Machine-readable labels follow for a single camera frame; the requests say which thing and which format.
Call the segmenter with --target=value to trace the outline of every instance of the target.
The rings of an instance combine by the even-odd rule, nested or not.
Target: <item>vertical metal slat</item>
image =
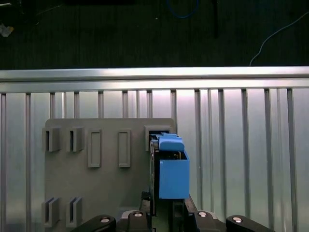
[[[291,232],[291,179],[286,89],[270,89],[271,157],[274,230]]]
[[[227,215],[245,215],[242,93],[224,90]]]
[[[50,94],[32,93],[30,96],[31,150],[31,228],[42,231],[41,204],[45,198],[45,153],[42,150],[42,128],[50,116]]]
[[[153,117],[172,117],[170,90],[153,90]]]
[[[308,208],[309,208],[309,90],[293,89],[294,110],[294,143],[295,143],[295,198],[298,216],[298,230],[309,231]]]
[[[65,118],[74,118],[74,92],[64,93]]]
[[[128,117],[136,118],[137,117],[137,94],[136,91],[128,91]]]
[[[200,172],[200,164],[197,163],[194,90],[177,90],[176,101],[178,134],[183,138],[185,149],[190,156],[190,194],[193,201],[197,202],[197,188],[199,185],[197,175]]]
[[[263,89],[247,90],[251,218],[268,227],[267,145]]]
[[[6,167],[5,167],[5,142],[3,142],[3,138],[5,136],[5,114],[6,114],[6,107],[5,107],[5,98],[4,94],[0,94],[0,231],[4,231],[5,228],[5,208],[6,208],[6,185],[5,185],[5,174],[6,174]]]
[[[147,91],[146,90],[141,90],[138,91],[138,117],[147,117]]]
[[[200,148],[202,166],[202,193],[203,210],[213,211],[213,188],[212,188],[212,153],[210,145],[210,112],[208,90],[201,89],[200,95]]]
[[[79,93],[80,118],[98,118],[98,92]]]
[[[105,91],[103,98],[104,118],[122,118],[123,99],[121,91]]]
[[[65,93],[55,93],[55,118],[64,118],[64,95]]]
[[[7,94],[6,100],[6,230],[24,232],[26,231],[26,95]]]
[[[220,104],[219,91],[209,90],[209,139],[211,154],[212,206],[217,217],[225,220],[225,175],[223,173],[223,150],[220,139]]]

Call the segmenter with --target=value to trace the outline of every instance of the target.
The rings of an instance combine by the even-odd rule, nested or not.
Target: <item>blue plastic block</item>
[[[160,160],[160,199],[188,199],[190,194],[190,160]]]
[[[159,136],[160,151],[184,151],[183,139],[173,134],[163,134]]]

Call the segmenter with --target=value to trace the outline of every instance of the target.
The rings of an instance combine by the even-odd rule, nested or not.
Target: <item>blue box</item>
[[[190,160],[160,160],[160,199],[188,199],[190,196]]]

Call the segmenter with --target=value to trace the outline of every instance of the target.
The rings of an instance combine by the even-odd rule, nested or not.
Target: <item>gray pegboard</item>
[[[175,132],[169,118],[50,119],[45,149],[45,231],[68,232],[100,214],[137,209],[149,187],[149,131]]]

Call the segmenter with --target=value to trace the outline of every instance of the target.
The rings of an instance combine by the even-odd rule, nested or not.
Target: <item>aluminum rail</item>
[[[309,66],[4,70],[0,82],[309,77]]]

